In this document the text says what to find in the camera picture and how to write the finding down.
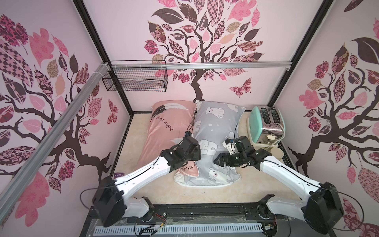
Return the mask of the pink feather pillow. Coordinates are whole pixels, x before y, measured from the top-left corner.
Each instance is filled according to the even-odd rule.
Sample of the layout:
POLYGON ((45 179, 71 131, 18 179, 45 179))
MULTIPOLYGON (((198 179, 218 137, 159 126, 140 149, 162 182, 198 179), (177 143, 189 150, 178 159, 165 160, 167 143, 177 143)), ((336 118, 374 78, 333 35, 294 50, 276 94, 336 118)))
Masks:
POLYGON ((153 105, 148 138, 135 170, 151 163, 163 150, 179 144, 186 131, 192 131, 196 104, 191 101, 170 100, 153 105))

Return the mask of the grey polar bear pillow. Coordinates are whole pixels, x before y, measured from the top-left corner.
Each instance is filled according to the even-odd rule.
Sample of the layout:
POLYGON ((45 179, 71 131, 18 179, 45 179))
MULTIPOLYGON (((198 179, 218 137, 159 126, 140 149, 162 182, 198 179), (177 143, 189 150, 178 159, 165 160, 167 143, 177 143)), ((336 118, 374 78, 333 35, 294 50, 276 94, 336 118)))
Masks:
POLYGON ((174 181, 185 187, 213 188, 228 186, 241 176, 235 168, 220 167, 214 160, 228 150, 223 146, 227 139, 235 138, 236 126, 246 108, 234 104, 212 101, 196 102, 193 136, 198 141, 201 159, 188 162, 174 176, 174 181))

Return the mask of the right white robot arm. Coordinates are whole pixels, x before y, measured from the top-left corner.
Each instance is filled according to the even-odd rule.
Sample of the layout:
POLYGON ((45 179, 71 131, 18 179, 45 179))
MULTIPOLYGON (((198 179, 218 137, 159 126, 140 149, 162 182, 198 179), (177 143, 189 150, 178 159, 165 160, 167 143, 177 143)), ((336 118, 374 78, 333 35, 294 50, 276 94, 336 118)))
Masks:
POLYGON ((300 200, 266 195, 263 206, 272 214, 293 217, 306 222, 316 232, 326 235, 343 218, 344 210, 338 191, 329 182, 321 184, 287 167, 265 149, 255 149, 246 136, 226 139, 227 152, 213 161, 220 167, 252 166, 270 175, 296 193, 300 200))

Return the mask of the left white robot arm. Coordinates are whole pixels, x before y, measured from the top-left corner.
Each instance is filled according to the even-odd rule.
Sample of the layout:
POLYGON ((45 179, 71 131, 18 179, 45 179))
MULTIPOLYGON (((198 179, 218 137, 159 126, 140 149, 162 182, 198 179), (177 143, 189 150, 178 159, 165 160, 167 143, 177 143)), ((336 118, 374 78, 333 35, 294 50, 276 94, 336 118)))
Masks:
POLYGON ((152 162, 125 176, 104 178, 92 199, 92 204, 103 227, 110 227, 122 218, 135 217, 150 220, 154 206, 147 197, 132 196, 152 181, 176 171, 189 161, 201 158, 198 141, 188 136, 163 150, 152 162))

